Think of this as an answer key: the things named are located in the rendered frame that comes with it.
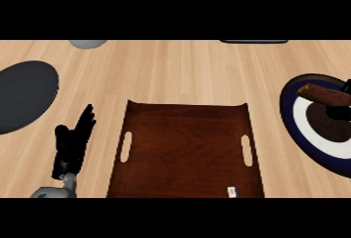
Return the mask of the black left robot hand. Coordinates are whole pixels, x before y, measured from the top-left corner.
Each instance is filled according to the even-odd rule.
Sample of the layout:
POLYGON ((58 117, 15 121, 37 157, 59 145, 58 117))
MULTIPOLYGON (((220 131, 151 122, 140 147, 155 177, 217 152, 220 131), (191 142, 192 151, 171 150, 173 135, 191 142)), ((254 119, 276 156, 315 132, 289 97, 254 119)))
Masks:
POLYGON ((67 173, 74 175, 80 173, 95 124, 93 106, 89 105, 73 129, 65 125, 55 127, 56 155, 52 169, 53 179, 62 180, 67 173))

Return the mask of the dark grey oval plate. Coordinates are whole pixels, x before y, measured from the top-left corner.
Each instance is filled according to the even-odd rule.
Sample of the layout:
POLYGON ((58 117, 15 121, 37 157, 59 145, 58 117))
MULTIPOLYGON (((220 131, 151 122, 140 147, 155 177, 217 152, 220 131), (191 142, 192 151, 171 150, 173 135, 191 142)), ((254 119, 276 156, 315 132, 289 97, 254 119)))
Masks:
POLYGON ((30 60, 0 71, 0 135, 23 129, 43 115, 59 90, 53 66, 30 60))

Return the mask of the dark brown wooden tray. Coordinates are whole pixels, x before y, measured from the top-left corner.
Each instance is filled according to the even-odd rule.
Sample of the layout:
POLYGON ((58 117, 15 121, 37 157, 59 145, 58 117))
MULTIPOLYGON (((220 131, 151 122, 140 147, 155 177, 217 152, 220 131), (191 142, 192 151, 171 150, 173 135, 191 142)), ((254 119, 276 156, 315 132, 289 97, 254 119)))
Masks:
POLYGON ((127 160, 114 163, 110 198, 263 198, 260 167, 244 163, 253 136, 248 106, 146 104, 130 101, 123 135, 127 160))

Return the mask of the blue and white plate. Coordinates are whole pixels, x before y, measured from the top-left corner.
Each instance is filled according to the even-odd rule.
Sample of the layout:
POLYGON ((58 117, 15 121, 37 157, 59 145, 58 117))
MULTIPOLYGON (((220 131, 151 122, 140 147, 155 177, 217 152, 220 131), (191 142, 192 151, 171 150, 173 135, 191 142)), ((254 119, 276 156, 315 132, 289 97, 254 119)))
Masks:
POLYGON ((310 158, 334 173, 351 178, 351 121, 335 120, 326 107, 298 96, 298 89, 315 84, 341 90, 344 81, 307 73, 294 77, 281 94, 281 115, 291 138, 310 158))

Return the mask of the grey round object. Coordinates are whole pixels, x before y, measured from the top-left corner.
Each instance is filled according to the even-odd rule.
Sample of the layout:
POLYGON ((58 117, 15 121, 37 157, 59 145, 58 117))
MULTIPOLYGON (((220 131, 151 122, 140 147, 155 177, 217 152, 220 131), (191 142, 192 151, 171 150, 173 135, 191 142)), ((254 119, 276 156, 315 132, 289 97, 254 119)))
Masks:
POLYGON ((107 40, 70 40, 70 43, 80 49, 93 49, 107 42, 107 40))

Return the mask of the dark flat rectangular object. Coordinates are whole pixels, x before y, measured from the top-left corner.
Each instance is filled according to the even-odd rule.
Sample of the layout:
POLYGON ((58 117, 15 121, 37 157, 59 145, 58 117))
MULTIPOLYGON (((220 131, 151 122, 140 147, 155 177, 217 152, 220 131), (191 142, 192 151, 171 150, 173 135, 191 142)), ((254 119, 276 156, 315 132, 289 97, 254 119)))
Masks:
POLYGON ((289 40, 220 40, 228 44, 285 44, 289 40))

